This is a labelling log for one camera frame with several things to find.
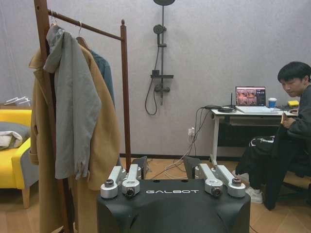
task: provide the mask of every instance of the handheld shower head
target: handheld shower head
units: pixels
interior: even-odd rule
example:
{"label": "handheld shower head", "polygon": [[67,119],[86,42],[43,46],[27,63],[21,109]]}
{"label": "handheld shower head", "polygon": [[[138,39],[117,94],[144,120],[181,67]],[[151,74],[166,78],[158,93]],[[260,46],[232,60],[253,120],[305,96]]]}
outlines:
{"label": "handheld shower head", "polygon": [[161,24],[157,24],[154,26],[154,33],[155,34],[162,34],[165,31],[164,27]]}

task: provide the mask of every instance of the baseboard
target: baseboard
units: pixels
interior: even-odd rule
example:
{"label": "baseboard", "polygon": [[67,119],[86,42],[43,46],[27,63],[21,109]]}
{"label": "baseboard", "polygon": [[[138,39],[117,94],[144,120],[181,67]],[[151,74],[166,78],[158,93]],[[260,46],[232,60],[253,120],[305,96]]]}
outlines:
{"label": "baseboard", "polygon": [[[132,154],[132,158],[141,158],[147,156],[148,159],[180,159],[182,155],[164,155],[164,154]],[[120,153],[120,157],[124,158],[125,154]],[[198,158],[200,160],[209,160],[209,156],[190,156],[192,158]],[[229,157],[229,156],[217,156],[217,161],[239,161],[239,157]]]}

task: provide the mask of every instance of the white desk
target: white desk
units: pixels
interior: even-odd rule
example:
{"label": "white desk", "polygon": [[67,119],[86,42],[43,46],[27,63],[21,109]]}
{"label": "white desk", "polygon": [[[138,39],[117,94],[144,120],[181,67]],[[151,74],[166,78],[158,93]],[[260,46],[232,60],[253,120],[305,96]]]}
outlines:
{"label": "white desk", "polygon": [[[221,113],[216,109],[212,109],[212,117],[215,120],[214,124],[214,138],[213,138],[213,151],[210,155],[211,161],[214,165],[217,165],[216,159],[217,159],[217,147],[218,147],[218,132],[219,132],[219,120],[221,117],[224,117],[226,120],[229,121],[231,125],[240,125],[240,126],[278,126],[281,121],[282,113],[285,112],[288,116],[296,116],[295,114],[292,114],[288,111],[278,111],[275,114],[246,114],[240,111],[236,111],[235,113]],[[271,119],[265,119],[265,120],[258,120],[257,122],[249,120],[236,120],[230,122],[230,117],[266,117]]]}

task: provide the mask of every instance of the blue cup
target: blue cup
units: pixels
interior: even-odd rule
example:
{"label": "blue cup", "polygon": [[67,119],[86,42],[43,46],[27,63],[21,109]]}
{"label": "blue cup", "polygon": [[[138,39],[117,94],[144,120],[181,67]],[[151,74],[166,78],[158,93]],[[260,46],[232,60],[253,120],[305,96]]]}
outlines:
{"label": "blue cup", "polygon": [[275,108],[276,107],[276,98],[269,98],[269,108]]}

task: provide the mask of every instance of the camel coat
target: camel coat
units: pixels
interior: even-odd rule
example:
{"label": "camel coat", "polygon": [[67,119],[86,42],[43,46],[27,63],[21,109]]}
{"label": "camel coat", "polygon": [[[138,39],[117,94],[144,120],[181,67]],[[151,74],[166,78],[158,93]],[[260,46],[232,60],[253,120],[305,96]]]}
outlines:
{"label": "camel coat", "polygon": [[[92,233],[97,232],[96,197],[100,186],[117,162],[120,132],[114,105],[102,75],[90,52],[83,47],[81,50],[102,105],[91,139],[89,176],[79,180],[75,180],[72,176],[69,185],[74,199],[76,228],[79,233]],[[39,165],[40,232],[50,233],[62,226],[62,215],[55,179],[55,158],[52,154],[48,105],[43,92],[43,65],[38,51],[29,65],[35,69],[29,154],[32,163]]]}

